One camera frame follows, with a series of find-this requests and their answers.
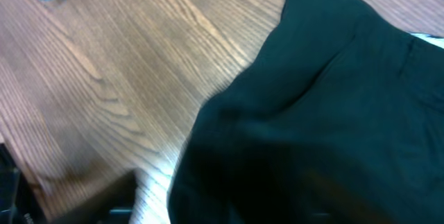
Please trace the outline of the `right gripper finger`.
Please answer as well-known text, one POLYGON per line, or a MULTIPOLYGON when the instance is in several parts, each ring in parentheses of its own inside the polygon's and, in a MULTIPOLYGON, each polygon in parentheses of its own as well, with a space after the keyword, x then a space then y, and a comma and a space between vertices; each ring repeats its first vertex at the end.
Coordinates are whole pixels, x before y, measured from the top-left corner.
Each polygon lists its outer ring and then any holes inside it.
POLYGON ((52 224, 129 224, 135 205, 137 178, 134 170, 116 179, 95 196, 52 224))

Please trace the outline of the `black shorts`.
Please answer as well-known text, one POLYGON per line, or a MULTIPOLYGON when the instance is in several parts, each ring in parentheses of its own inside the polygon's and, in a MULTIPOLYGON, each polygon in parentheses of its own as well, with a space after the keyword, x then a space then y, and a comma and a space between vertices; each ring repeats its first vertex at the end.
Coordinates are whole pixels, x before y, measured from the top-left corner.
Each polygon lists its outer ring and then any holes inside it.
POLYGON ((442 223, 443 49, 362 0, 286 0, 200 109, 172 223, 442 223))

